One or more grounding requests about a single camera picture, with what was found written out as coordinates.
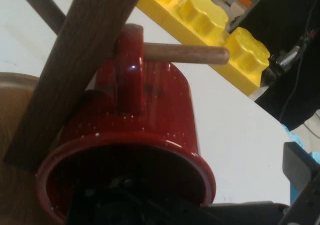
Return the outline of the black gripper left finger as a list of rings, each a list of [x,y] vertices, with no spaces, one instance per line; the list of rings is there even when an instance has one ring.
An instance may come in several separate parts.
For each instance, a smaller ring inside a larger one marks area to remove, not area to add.
[[[76,183],[68,225],[216,225],[218,219],[188,200],[184,183],[119,177],[111,183],[83,178]]]

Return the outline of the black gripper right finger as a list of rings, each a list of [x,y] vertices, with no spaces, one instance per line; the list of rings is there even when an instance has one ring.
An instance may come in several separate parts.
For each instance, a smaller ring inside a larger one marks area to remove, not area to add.
[[[299,192],[280,225],[320,223],[320,165],[296,142],[283,145],[282,171]]]

